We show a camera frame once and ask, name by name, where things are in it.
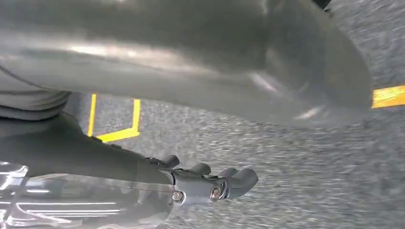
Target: asphalt pavement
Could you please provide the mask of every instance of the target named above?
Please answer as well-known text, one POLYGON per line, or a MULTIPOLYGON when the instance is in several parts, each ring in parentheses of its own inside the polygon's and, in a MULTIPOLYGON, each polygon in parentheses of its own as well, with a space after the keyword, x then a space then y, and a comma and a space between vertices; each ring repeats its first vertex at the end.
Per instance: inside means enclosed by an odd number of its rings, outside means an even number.
MULTIPOLYGON (((331 11, 364 55, 375 88, 405 84, 405 1, 332 0, 331 11)), ((86 131, 90 95, 75 96, 86 131)), ((95 135, 128 128, 132 102, 99 96, 95 135)), ((214 172, 251 167, 259 175, 245 197, 179 210, 164 229, 405 228, 405 107, 309 129, 142 100, 139 132, 117 144, 146 156, 176 154, 184 167, 205 162, 214 172)))

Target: gray fabric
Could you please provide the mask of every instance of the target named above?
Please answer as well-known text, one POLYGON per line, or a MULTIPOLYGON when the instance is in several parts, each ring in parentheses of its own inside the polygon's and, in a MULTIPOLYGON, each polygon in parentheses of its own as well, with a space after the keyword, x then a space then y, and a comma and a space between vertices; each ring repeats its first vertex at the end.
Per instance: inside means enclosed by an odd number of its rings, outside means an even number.
POLYGON ((63 110, 69 95, 38 87, 0 67, 0 117, 47 119, 63 110))

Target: yellow parking line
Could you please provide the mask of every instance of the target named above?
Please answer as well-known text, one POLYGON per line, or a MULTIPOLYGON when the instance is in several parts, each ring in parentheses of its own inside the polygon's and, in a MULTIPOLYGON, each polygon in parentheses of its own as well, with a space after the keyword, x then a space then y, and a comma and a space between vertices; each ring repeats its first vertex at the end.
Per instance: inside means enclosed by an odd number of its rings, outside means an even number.
POLYGON ((374 91, 373 108, 405 105, 405 85, 374 91))
MULTIPOLYGON (((96 114, 97 95, 91 96, 90 119, 87 135, 92 136, 94 130, 94 118, 96 114)), ((374 91, 373 108, 382 108, 389 106, 405 105, 405 85, 398 87, 389 87, 377 89, 374 91)), ((125 138, 139 136, 139 119, 140 119, 141 102, 139 99, 134 99, 134 110, 132 117, 132 127, 120 130, 105 135, 100 135, 98 138, 105 142, 117 141, 125 138)))
MULTIPOLYGON (((94 118, 96 115, 96 102, 97 102, 97 95, 93 94, 91 96, 91 106, 90 106, 90 118, 89 118, 89 126, 88 126, 88 131, 87 135, 92 136, 93 135, 93 130, 94 130, 94 118)), ((97 136, 104 142, 112 142, 112 141, 117 141, 125 138, 130 138, 130 137, 136 137, 139 136, 139 119, 140 119, 140 100, 139 99, 134 99, 134 110, 133 110, 133 116, 132 116, 132 127, 125 129, 125 130, 120 130, 120 131, 115 131, 112 133, 104 134, 97 136)))
POLYGON ((92 94, 91 95, 91 106, 90 106, 90 119, 89 119, 89 126, 88 126, 88 129, 87 129, 87 136, 92 136, 93 135, 94 116, 96 114, 96 101, 97 101, 97 95, 92 94))
POLYGON ((128 128, 125 130, 115 131, 109 134, 97 136, 97 138, 101 139, 103 142, 113 142, 118 141, 130 137, 137 137, 139 136, 139 132, 133 128, 128 128))

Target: yellow road marking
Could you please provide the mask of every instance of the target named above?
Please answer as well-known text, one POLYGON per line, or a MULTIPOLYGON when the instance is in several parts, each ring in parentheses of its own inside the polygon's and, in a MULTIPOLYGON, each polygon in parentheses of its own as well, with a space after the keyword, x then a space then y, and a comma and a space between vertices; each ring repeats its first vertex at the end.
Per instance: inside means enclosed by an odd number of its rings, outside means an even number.
MULTIPOLYGON (((96 114, 97 95, 91 96, 90 119, 87 135, 92 136, 94 130, 94 118, 96 114)), ((405 105, 405 85, 374 90, 373 108, 405 105)), ((104 142, 118 141, 125 138, 139 136, 140 100, 134 99, 132 127, 100 135, 98 138, 104 142)))
POLYGON ((128 128, 125 130, 115 131, 109 134, 97 136, 97 138, 103 140, 103 142, 113 142, 130 137, 139 136, 139 132, 136 129, 128 128))
MULTIPOLYGON (((97 95, 93 94, 91 96, 90 120, 89 120, 89 126, 88 126, 88 131, 87 131, 88 136, 93 135, 94 118, 95 118, 95 114, 96 114, 96 101, 97 101, 97 95)), ((101 140, 103 140, 103 142, 112 142, 112 141, 118 141, 118 140, 125 139, 125 138, 137 137, 137 136, 139 136, 139 131, 138 131, 139 119, 140 119, 140 100, 134 99, 132 127, 125 129, 125 130, 120 130, 120 131, 115 131, 112 133, 100 135, 100 136, 97 136, 97 138, 100 138, 101 140)))
POLYGON ((97 95, 92 94, 91 95, 91 106, 90 106, 90 119, 89 119, 89 126, 88 126, 88 129, 87 129, 87 136, 92 136, 93 135, 94 116, 96 115, 96 101, 97 101, 97 95))
POLYGON ((374 91, 373 108, 405 105, 405 85, 374 91))

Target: bolt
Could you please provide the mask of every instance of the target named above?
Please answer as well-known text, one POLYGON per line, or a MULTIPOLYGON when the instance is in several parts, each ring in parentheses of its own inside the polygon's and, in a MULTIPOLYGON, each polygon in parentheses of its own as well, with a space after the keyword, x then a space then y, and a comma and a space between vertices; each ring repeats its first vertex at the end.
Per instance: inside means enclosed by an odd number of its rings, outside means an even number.
POLYGON ((182 192, 180 192, 180 191, 174 191, 173 192, 172 199, 175 202, 181 202, 183 200, 183 198, 184 198, 184 194, 182 192))
POLYGON ((221 188, 219 186, 214 186, 211 189, 210 198, 212 201, 217 201, 221 197, 221 188))

